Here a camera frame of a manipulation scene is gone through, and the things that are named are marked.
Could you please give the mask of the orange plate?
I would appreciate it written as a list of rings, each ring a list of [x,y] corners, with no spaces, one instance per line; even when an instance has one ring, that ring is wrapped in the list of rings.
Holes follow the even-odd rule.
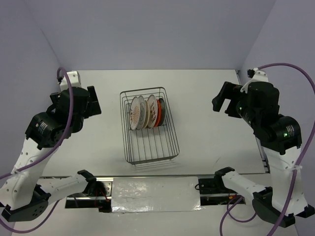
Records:
[[[158,99],[158,117],[155,127],[161,126],[165,119],[165,101],[163,98]]]

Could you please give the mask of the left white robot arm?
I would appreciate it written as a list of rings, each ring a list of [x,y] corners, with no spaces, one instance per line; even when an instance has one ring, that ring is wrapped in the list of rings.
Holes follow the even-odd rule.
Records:
[[[95,88],[82,88],[77,71],[68,72],[58,82],[61,91],[51,94],[52,105],[32,118],[21,154],[0,189],[1,215],[7,222],[32,221],[58,200],[97,192],[96,177],[86,170],[56,183],[37,183],[62,141],[81,131],[85,119],[101,114]]]

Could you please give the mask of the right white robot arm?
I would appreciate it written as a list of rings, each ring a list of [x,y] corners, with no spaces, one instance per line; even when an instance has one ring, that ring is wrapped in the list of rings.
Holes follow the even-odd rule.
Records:
[[[214,187],[219,192],[228,189],[250,201],[256,215],[263,221],[286,228],[296,217],[307,218],[315,213],[304,197],[301,166],[298,161],[304,145],[298,122],[279,112],[279,90],[259,69],[248,71],[250,80],[243,86],[225,82],[213,99],[218,112],[225,100],[225,113],[242,118],[253,130],[267,156],[272,185],[256,184],[226,167],[215,172]]]

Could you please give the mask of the white plate red pattern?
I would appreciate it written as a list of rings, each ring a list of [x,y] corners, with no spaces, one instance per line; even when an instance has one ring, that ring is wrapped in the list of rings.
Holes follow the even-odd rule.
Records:
[[[151,94],[148,98],[148,105],[149,105],[150,115],[149,115],[149,122],[148,122],[147,127],[151,129],[154,127],[156,120],[158,118],[158,101],[153,94]]]

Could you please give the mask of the white plate brown floral pattern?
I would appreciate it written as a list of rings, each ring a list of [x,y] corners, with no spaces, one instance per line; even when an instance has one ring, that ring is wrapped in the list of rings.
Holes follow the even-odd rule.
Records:
[[[139,98],[135,96],[130,105],[129,111],[129,125],[131,130],[135,130],[138,126],[140,116],[140,102]]]

